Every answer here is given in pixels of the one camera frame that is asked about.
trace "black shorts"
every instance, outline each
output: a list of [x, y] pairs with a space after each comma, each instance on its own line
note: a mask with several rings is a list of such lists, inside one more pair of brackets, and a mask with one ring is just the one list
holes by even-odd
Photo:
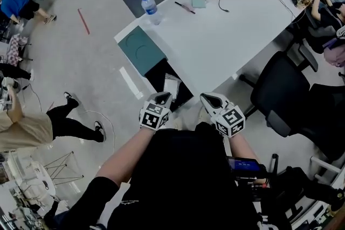
[[22, 9], [19, 11], [19, 16], [30, 20], [35, 16], [34, 12], [37, 12], [39, 9], [39, 4], [33, 0], [29, 0]]

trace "bottle label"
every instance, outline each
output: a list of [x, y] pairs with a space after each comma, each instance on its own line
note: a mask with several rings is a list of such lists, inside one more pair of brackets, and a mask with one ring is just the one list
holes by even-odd
[[157, 11], [157, 6], [154, 6], [154, 8], [152, 8], [152, 9], [147, 9], [146, 13], [148, 15], [153, 15], [156, 11]]

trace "plaid cloth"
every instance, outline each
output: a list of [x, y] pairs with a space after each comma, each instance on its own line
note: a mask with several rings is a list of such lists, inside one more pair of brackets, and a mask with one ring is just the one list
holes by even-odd
[[10, 48], [7, 53], [7, 63], [17, 66], [20, 61], [19, 57], [19, 47], [27, 44], [28, 37], [22, 37], [19, 34], [15, 34], [11, 37], [9, 42]]

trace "person in beige shirt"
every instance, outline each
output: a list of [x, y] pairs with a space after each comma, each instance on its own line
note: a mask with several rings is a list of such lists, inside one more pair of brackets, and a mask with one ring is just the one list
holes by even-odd
[[0, 112], [0, 151], [24, 147], [37, 147], [51, 143], [58, 136], [74, 136], [85, 140], [104, 142], [102, 124], [95, 122], [92, 130], [80, 122], [66, 118], [79, 103], [65, 92], [67, 104], [45, 113], [23, 113], [16, 92], [8, 86], [12, 109]]

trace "blue screen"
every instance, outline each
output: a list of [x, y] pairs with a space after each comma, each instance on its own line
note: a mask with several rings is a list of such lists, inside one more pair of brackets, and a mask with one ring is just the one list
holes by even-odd
[[260, 171], [260, 167], [255, 161], [229, 159], [229, 165], [233, 170]]

